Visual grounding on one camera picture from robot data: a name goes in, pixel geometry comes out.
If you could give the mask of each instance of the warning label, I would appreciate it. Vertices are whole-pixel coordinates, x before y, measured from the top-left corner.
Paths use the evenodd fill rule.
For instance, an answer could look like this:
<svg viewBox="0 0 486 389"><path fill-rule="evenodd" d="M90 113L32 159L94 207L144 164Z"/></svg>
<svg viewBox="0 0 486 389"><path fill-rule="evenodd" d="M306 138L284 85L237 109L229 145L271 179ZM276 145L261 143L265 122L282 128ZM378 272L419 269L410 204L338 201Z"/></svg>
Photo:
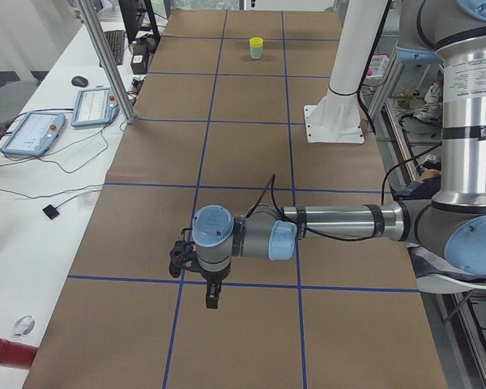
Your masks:
<svg viewBox="0 0 486 389"><path fill-rule="evenodd" d="M443 102L486 97L486 58L445 68Z"/></svg>

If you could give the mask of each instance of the computer mouse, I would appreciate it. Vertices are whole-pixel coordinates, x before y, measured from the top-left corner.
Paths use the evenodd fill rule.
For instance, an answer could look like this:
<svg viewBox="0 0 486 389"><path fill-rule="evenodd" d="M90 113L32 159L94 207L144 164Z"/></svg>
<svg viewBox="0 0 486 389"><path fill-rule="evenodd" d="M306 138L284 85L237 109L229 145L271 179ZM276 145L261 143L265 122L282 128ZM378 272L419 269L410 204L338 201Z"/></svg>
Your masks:
<svg viewBox="0 0 486 389"><path fill-rule="evenodd" d="M76 87L84 88L88 85L88 80L85 79L82 75L76 75L72 80L72 85Z"/></svg>

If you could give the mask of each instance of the device screen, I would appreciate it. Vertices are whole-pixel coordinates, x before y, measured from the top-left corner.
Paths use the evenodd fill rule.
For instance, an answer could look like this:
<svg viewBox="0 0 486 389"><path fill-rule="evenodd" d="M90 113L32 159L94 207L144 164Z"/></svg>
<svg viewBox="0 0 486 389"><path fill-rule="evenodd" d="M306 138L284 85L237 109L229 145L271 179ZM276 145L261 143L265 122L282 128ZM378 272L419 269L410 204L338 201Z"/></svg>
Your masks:
<svg viewBox="0 0 486 389"><path fill-rule="evenodd" d="M21 129L7 145L9 149L24 150L27 152L35 151L44 139L47 130L54 122L52 115L40 115L31 113L23 122Z"/></svg>
<svg viewBox="0 0 486 389"><path fill-rule="evenodd" d="M108 104L108 94L108 89L83 92L77 121L89 122L102 119Z"/></svg>

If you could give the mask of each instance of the keyboard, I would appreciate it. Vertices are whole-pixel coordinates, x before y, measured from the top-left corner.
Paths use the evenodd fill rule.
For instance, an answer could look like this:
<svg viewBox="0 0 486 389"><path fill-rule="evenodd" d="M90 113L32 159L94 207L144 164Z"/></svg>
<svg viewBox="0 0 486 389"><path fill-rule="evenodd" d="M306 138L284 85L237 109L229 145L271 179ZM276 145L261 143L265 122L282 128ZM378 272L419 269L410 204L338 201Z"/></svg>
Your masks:
<svg viewBox="0 0 486 389"><path fill-rule="evenodd" d="M113 59L116 65L122 65L124 58L124 30L105 31L106 41L112 50Z"/></svg>

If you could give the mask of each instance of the white desk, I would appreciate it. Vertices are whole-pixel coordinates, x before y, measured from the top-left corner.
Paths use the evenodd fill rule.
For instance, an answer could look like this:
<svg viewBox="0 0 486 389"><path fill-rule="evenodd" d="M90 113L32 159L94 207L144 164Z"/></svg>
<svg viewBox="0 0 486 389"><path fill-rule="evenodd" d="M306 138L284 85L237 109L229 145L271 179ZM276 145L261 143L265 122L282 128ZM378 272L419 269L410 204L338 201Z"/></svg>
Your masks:
<svg viewBox="0 0 486 389"><path fill-rule="evenodd" d="M105 31L123 29L120 19L103 22L102 25ZM126 88L133 78L130 60L130 52L126 49L124 63L118 67ZM83 26L23 112L73 108L79 88L72 86L70 80L76 75L86 77L89 87L109 85L98 64L96 52ZM100 129L76 130L70 126L70 115L66 117L66 128L49 153ZM31 160L0 168L0 187L37 196L103 183L122 137L120 126L125 126L123 122L124 117L119 113L117 120L104 131L109 148L78 172L66 174L56 165ZM66 169L75 169L103 147L104 140L97 135L47 159L56 160ZM8 162L0 153L0 165ZM61 208L61 215L54 220L49 220L41 209L50 203L57 206L78 193L32 200L0 192L0 337L10 339L16 320L30 314L36 320L33 331L16 341L40 344L93 206L84 207L79 199L74 199ZM0 389L22 387L27 373L25 370L0 367Z"/></svg>

